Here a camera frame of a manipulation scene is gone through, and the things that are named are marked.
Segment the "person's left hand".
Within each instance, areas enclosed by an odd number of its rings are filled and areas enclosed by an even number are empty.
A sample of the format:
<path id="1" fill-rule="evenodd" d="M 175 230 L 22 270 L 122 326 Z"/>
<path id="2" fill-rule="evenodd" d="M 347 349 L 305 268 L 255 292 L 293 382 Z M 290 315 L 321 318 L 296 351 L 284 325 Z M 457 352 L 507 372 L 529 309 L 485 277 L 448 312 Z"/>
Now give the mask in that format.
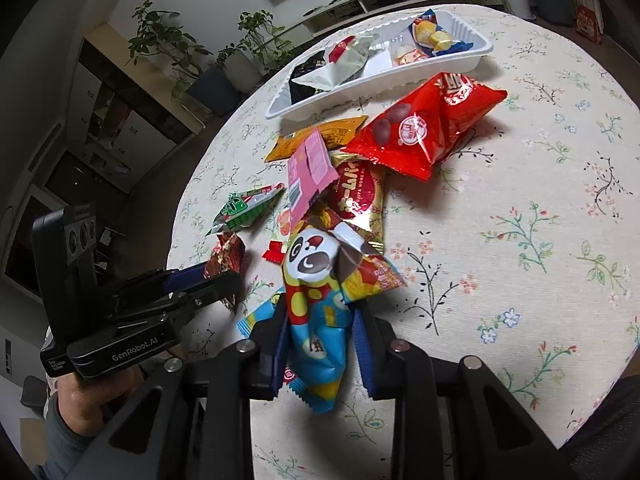
<path id="1" fill-rule="evenodd" d="M 94 437 L 104 426 L 102 406 L 120 396 L 132 396 L 142 382 L 137 366 L 121 370 L 104 382 L 85 382 L 76 374 L 61 376 L 56 380 L 58 411 L 75 434 Z"/>

